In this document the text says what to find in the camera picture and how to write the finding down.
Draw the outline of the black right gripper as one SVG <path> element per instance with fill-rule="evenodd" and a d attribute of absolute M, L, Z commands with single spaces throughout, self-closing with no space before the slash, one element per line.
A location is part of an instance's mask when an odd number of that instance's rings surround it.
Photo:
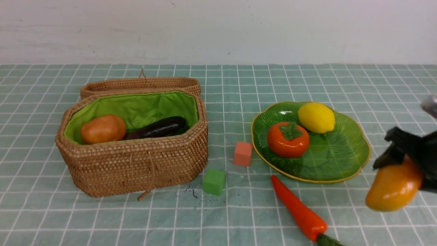
<path fill-rule="evenodd" d="M 420 190 L 437 193 L 437 131 L 417 136 L 395 126 L 387 131 L 384 140 L 394 145 L 373 162 L 373 170 L 401 165 L 406 155 L 404 151 L 413 150 L 410 158 L 424 175 Z"/>

